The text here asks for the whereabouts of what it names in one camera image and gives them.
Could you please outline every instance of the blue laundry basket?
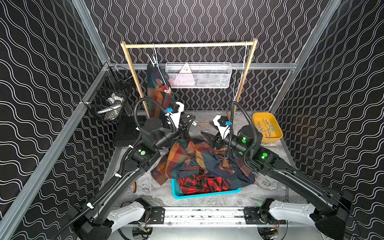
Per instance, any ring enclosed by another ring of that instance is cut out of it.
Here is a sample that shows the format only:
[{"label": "blue laundry basket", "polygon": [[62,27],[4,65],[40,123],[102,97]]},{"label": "blue laundry basket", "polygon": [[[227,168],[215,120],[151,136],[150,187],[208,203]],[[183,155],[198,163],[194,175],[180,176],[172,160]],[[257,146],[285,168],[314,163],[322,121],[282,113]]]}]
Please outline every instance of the blue laundry basket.
[{"label": "blue laundry basket", "polygon": [[179,183],[175,179],[171,179],[171,185],[172,185],[172,195],[176,199],[189,199],[189,198],[194,198],[194,197],[218,196],[218,195],[224,195],[224,194],[238,193],[241,190],[241,188],[238,188],[236,190],[231,190],[231,191],[212,192],[212,193],[204,193],[204,194],[195,194],[195,195],[184,196],[183,192],[180,189]]}]

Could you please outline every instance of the wire basket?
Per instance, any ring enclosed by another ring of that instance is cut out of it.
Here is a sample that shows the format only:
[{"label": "wire basket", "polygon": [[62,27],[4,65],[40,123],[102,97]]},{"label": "wire basket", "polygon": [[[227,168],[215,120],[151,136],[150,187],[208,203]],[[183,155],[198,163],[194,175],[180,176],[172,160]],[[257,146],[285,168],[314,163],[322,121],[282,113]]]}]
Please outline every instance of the wire basket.
[{"label": "wire basket", "polygon": [[119,121],[122,114],[130,113],[127,96],[132,91],[132,78],[105,76],[93,100],[87,103],[90,115],[100,121]]},{"label": "wire basket", "polygon": [[171,88],[228,88],[231,63],[166,63]]}]

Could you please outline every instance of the black wallpaper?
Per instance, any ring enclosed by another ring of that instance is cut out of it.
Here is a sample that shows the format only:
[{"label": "black wallpaper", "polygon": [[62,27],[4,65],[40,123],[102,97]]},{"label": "black wallpaper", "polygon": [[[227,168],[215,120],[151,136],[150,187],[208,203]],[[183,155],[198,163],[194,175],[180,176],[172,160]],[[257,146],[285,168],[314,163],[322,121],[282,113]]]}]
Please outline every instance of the black wallpaper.
[{"label": "black wallpaper", "polygon": [[[86,0],[112,62],[126,63],[120,43],[252,41],[256,63],[292,63],[327,0]],[[241,47],[159,49],[161,62],[242,62]],[[142,49],[134,63],[147,63]]]},{"label": "black wallpaper", "polygon": [[0,219],[101,69],[70,0],[0,0]]},{"label": "black wallpaper", "polygon": [[384,239],[383,52],[384,1],[342,1],[276,114],[297,168],[354,194],[361,233],[352,217],[346,232],[371,240]]},{"label": "black wallpaper", "polygon": [[[99,122],[86,113],[12,239],[51,239],[68,222],[68,208],[94,196],[113,155],[115,131],[116,123]],[[69,228],[60,237],[77,238]]]}]

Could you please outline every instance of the yellow bin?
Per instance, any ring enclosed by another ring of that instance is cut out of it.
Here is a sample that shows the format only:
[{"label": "yellow bin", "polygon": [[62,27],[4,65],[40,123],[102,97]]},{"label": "yellow bin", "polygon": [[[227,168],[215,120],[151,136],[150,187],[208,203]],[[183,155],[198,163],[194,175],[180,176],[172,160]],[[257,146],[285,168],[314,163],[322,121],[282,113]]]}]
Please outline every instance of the yellow bin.
[{"label": "yellow bin", "polygon": [[275,116],[271,113],[254,113],[253,123],[259,131],[261,128],[263,134],[262,142],[277,142],[283,137],[283,132],[281,131]]}]

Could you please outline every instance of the white wire basket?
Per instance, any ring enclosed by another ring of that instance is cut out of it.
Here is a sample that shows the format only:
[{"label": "white wire basket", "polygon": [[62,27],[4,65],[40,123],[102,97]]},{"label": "white wire basket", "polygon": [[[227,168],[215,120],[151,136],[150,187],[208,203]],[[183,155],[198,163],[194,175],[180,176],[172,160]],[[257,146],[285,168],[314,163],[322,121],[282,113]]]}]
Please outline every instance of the white wire basket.
[{"label": "white wire basket", "polygon": [[171,88],[228,88],[231,63],[166,63]]}]

